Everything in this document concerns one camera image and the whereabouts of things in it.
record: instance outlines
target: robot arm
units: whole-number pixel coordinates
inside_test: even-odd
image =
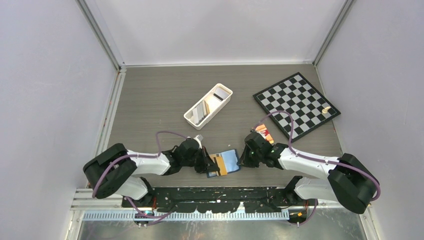
[[[373,182],[351,169],[330,163],[320,163],[298,156],[313,157],[323,161],[340,162],[371,173],[356,159],[345,153],[342,157],[315,155],[295,149],[293,153],[282,143],[270,144],[262,133],[253,131],[245,139],[246,147],[239,164],[257,168],[264,163],[270,168],[294,170],[317,179],[295,176],[284,189],[289,204],[308,199],[337,201],[348,210],[363,214],[377,189]]]
[[[141,177],[143,174],[171,175],[178,173],[182,167],[194,167],[200,174],[220,170],[202,146],[202,139],[201,135],[187,138],[179,146],[162,151],[159,155],[131,151],[122,143],[117,143],[89,161],[83,171],[90,185],[95,186],[109,164],[119,157],[128,156],[106,174],[96,197],[103,199],[119,194],[139,202],[149,202],[148,193],[152,188]]]

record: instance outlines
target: small box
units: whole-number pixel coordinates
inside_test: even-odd
[[[230,101],[231,95],[233,91],[218,83],[184,114],[184,118],[200,130]]]

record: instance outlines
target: white wall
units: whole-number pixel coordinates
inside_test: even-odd
[[[313,61],[344,1],[89,2],[126,65],[159,65]]]
[[[0,238],[59,240],[116,72],[74,0],[0,5]]]
[[[423,239],[424,2],[356,1],[318,71],[341,143],[378,178],[385,239]]]

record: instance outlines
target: gray tabletop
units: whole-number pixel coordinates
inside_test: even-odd
[[[109,146],[123,143],[127,149],[136,152],[156,153],[155,133],[171,130],[191,137],[201,134],[204,137],[202,144],[210,154],[237,149],[241,155],[244,138],[265,116],[252,95],[297,72],[322,92],[317,73],[310,64],[128,68]],[[231,100],[208,124],[196,130],[183,114],[217,83],[233,91]],[[275,142],[287,143],[287,138],[271,120],[266,120],[265,125]],[[163,150],[179,145],[182,140],[170,134],[160,136]],[[293,146],[318,155],[341,156],[332,121],[299,139]],[[147,174],[145,177],[153,187],[239,187],[285,186],[298,174],[261,165],[213,178],[188,167],[170,176]]]

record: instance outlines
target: white container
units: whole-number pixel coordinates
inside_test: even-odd
[[[230,101],[233,91],[221,83],[216,84],[186,113],[184,118],[195,129],[200,130]]]

